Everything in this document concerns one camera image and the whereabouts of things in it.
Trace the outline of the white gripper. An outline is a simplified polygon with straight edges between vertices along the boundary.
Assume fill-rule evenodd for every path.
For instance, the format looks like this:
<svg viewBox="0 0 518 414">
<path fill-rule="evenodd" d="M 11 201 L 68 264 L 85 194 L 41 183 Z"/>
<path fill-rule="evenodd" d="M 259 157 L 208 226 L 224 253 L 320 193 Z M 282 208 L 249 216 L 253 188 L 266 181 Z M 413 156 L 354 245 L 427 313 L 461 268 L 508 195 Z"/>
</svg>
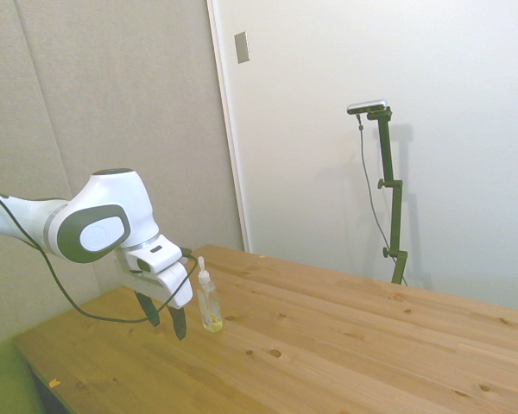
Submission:
<svg viewBox="0 0 518 414">
<path fill-rule="evenodd" d="M 120 280 L 136 291 L 137 301 L 147 320 L 154 327 L 161 323 L 152 299 L 167 303 L 174 333 L 182 341 L 186 337 L 186 313 L 183 307 L 187 304 L 187 271 L 183 264 L 176 261 L 158 273 L 149 273 L 131 268 L 121 250 L 115 250 L 115 254 L 121 269 Z"/>
</svg>

